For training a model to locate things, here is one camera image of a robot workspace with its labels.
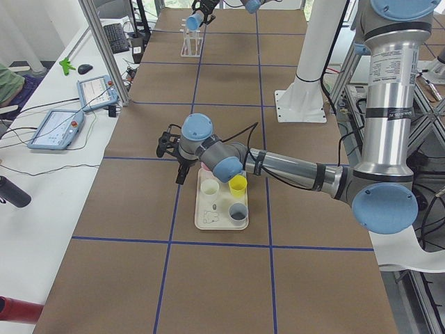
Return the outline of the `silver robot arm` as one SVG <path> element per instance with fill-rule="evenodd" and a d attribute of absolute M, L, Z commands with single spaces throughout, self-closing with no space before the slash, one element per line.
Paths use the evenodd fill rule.
<path fill-rule="evenodd" d="M 192 14 L 186 19 L 187 28 L 191 31 L 196 31 L 203 24 L 208 25 L 212 23 L 216 18 L 213 12 L 219 3 L 219 0 L 194 0 L 191 6 Z M 241 7 L 253 14 L 265 3 L 268 3 L 268 1 L 247 0 L 241 1 Z"/>
<path fill-rule="evenodd" d="M 394 234 L 411 226 L 418 205 L 407 166 L 419 47 L 430 37 L 437 1 L 363 1 L 356 36 L 370 51 L 360 162 L 335 168 L 240 143 L 225 144 L 204 114 L 189 115 L 174 141 L 177 183 L 202 162 L 221 182 L 242 172 L 266 175 L 305 191 L 322 191 L 349 204 L 367 230 Z"/>

